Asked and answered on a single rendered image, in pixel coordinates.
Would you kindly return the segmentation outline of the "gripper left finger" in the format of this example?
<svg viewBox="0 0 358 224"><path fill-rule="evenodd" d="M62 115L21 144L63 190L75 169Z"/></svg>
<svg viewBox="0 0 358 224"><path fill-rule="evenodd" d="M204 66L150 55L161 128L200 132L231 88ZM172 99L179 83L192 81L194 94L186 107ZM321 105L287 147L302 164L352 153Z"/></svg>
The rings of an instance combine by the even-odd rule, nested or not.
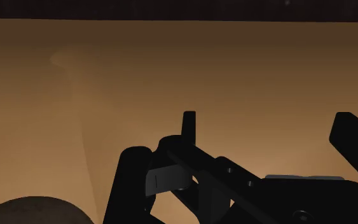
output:
<svg viewBox="0 0 358 224"><path fill-rule="evenodd" d="M199 224L261 224L251 195L260 178L208 155L195 141L196 113L186 111L181 134L160 139L156 151L122 151L103 224L164 224L151 215L156 195L164 192L172 192Z"/></svg>

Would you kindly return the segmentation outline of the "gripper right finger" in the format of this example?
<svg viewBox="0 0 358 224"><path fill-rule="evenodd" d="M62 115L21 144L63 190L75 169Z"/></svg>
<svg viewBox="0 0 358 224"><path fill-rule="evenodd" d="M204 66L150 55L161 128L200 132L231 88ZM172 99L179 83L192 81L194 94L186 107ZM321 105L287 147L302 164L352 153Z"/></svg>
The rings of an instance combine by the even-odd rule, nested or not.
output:
<svg viewBox="0 0 358 224"><path fill-rule="evenodd" d="M358 172L358 117L351 112L337 112L329 142Z"/></svg>

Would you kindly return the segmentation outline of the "dark brown round object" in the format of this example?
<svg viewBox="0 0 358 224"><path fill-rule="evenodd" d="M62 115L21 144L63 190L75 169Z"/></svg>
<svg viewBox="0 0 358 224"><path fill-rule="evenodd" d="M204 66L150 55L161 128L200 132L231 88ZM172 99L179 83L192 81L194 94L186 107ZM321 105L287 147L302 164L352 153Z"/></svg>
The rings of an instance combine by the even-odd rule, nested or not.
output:
<svg viewBox="0 0 358 224"><path fill-rule="evenodd" d="M74 204L45 196L28 196L0 204L0 224L95 224Z"/></svg>

